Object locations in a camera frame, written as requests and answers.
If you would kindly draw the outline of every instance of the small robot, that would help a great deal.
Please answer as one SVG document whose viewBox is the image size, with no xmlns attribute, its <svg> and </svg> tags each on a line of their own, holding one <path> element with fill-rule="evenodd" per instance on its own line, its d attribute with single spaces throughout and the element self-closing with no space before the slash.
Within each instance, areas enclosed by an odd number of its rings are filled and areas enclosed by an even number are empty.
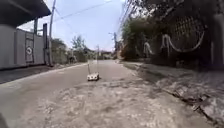
<svg viewBox="0 0 224 128">
<path fill-rule="evenodd" d="M 97 61 L 97 73 L 91 73 L 90 71 L 90 63 L 88 62 L 88 72 L 87 81 L 98 81 L 100 79 L 100 75 L 98 72 L 98 61 Z"/>
</svg>

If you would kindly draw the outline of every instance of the house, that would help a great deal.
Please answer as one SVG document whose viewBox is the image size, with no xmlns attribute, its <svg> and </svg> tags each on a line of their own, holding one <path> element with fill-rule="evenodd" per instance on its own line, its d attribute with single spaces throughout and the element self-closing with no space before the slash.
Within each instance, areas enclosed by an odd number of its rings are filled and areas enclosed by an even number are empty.
<svg viewBox="0 0 224 128">
<path fill-rule="evenodd" d="M 50 14 L 43 0 L 0 0 L 0 70 L 47 63 L 47 25 L 43 36 L 17 27 Z"/>
</svg>

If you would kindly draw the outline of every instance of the wall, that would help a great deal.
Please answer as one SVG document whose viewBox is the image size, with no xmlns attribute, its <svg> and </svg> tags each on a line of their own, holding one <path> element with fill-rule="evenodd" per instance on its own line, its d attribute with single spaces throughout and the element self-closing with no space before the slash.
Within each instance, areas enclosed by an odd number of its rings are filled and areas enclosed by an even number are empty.
<svg viewBox="0 0 224 128">
<path fill-rule="evenodd" d="M 38 35 L 34 35 L 33 40 L 33 62 L 27 62 L 27 34 L 26 31 L 0 25 L 0 69 L 45 64 L 45 45 L 43 37 Z"/>
<path fill-rule="evenodd" d="M 17 56 L 17 66 L 20 67 L 20 66 L 26 66 L 26 60 L 25 60 L 25 56 L 26 56 L 26 53 L 25 53 L 25 36 L 26 36 L 26 32 L 25 31 L 22 31 L 22 30 L 17 30 L 17 42 L 16 42 L 16 47 L 17 47 L 17 50 L 16 50 L 16 56 Z"/>
<path fill-rule="evenodd" d="M 14 58 L 14 36 L 15 29 L 0 26 L 0 68 L 15 66 Z"/>
<path fill-rule="evenodd" d="M 34 36 L 34 64 L 44 64 L 44 43 L 41 36 Z"/>
</svg>

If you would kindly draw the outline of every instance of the concrete road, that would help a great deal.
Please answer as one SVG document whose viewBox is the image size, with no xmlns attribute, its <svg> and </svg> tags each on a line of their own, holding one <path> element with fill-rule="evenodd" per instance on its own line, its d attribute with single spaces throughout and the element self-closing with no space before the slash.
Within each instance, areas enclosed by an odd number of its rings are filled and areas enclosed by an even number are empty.
<svg viewBox="0 0 224 128">
<path fill-rule="evenodd" d="M 90 69 L 98 69 L 100 81 L 87 83 L 83 64 L 1 84 L 0 128 L 211 127 L 114 61 Z"/>
</svg>

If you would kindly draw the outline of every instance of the gate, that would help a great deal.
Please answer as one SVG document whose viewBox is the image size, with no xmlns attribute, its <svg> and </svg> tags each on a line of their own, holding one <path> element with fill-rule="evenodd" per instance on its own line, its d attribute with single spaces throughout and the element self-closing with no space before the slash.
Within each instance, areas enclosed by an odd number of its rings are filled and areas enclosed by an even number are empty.
<svg viewBox="0 0 224 128">
<path fill-rule="evenodd" d="M 26 63 L 33 64 L 34 63 L 34 34 L 26 33 Z"/>
</svg>

